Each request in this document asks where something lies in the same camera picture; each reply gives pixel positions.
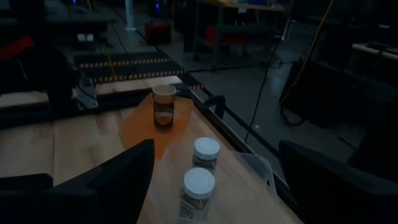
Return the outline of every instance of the black bracket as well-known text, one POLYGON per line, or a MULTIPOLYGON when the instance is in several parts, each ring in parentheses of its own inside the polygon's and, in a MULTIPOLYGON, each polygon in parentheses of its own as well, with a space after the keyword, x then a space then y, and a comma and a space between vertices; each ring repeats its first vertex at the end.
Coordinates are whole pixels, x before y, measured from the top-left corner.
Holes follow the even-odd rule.
POLYGON ((216 106, 215 114, 220 119, 224 118, 225 111, 225 97, 224 96, 211 96, 201 105, 202 108, 208 109, 211 106, 216 106))

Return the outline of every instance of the gray floor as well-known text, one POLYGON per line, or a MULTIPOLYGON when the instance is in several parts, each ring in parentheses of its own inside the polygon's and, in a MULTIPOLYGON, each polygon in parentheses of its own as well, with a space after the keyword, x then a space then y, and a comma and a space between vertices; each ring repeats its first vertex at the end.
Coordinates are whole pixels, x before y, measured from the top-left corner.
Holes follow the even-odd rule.
MULTIPOLYGON (((118 20, 114 26, 128 52, 156 50, 151 46, 142 46, 142 38, 135 32, 127 32, 124 30, 124 21, 114 13, 114 11, 116 11, 119 15, 124 16, 124 9, 114 10, 101 7, 100 11, 108 16, 115 16, 118 20)), ((153 19, 147 16, 143 7, 134 6, 134 12, 135 26, 143 33, 145 23, 153 19)), ((311 43, 312 36, 315 33, 315 29, 316 27, 294 24, 289 39, 279 46, 277 50, 278 56, 283 61, 289 62, 297 60, 301 55, 305 55, 311 43)), ((115 45, 115 48, 109 51, 110 53, 124 52, 111 26, 109 26, 108 38, 109 42, 115 45)), ((195 62, 192 60, 190 54, 183 53, 183 42, 179 34, 174 34, 171 45, 160 46, 159 48, 186 70, 207 69, 210 67, 210 63, 207 60, 209 57, 204 57, 201 62, 195 62)), ((65 49, 64 51, 69 59, 72 59, 72 56, 75 54, 88 54, 87 51, 79 52, 70 49, 65 49)), ((99 49, 92 52, 92 54, 99 53, 99 49)), ((253 60, 257 52, 251 50, 250 53, 252 58, 242 58, 240 57, 239 48, 233 49, 232 55, 229 57, 226 56, 220 60, 221 65, 222 67, 228 67, 231 65, 237 66, 251 63, 250 59, 253 60)), ((321 129, 311 123, 304 123, 299 127, 291 128, 283 125, 280 121, 278 100, 284 87, 285 80, 289 75, 290 66, 291 65, 287 64, 278 69, 272 68, 269 71, 262 91, 257 115, 254 119, 253 128, 275 148, 278 148, 279 141, 289 140, 324 153, 339 161, 346 161, 350 155, 352 155, 353 150, 340 142, 338 137, 341 136, 354 146, 357 146, 364 134, 359 128, 341 124, 330 129, 321 129)), ((252 67, 224 70, 216 73, 200 72, 193 73, 192 75, 202 82, 214 95, 224 95, 226 97, 227 106, 249 124, 254 114, 256 100, 265 72, 265 68, 252 67)), ((295 115, 289 114, 289 117, 294 118, 295 115)), ((231 117, 226 115, 224 122, 230 126, 239 137, 245 137, 245 130, 231 117)), ((277 159, 264 146, 259 144, 253 137, 249 137, 248 145, 260 156, 269 160, 273 169, 283 177, 277 159)))

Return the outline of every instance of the pole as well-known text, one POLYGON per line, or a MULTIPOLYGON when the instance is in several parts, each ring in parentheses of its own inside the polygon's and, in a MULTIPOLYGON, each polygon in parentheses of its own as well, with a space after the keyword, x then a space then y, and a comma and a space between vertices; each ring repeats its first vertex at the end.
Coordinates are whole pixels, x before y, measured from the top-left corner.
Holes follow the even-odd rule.
POLYGON ((132 0, 125 0, 126 2, 126 30, 136 30, 137 28, 134 27, 134 15, 132 11, 132 0))

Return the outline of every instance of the black and yellow striped mat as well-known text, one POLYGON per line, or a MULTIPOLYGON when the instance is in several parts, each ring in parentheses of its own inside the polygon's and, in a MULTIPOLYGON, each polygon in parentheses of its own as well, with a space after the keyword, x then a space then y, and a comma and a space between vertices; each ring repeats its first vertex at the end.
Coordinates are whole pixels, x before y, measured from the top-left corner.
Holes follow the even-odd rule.
POLYGON ((77 55, 75 65, 95 83, 122 82, 144 78, 178 76, 191 89, 203 86, 163 52, 77 55))

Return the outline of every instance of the white jar lid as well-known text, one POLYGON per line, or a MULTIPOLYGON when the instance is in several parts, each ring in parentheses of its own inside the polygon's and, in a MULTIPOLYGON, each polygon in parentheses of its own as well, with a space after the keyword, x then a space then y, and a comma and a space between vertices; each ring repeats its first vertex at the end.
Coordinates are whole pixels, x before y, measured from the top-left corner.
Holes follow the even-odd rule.
POLYGON ((188 170, 184 175, 184 191, 194 199, 203 200, 211 197, 216 180, 208 170, 197 167, 188 170))
POLYGON ((195 155, 200 159, 216 159, 218 151, 220 150, 220 144, 211 138, 198 138, 195 143, 195 155))

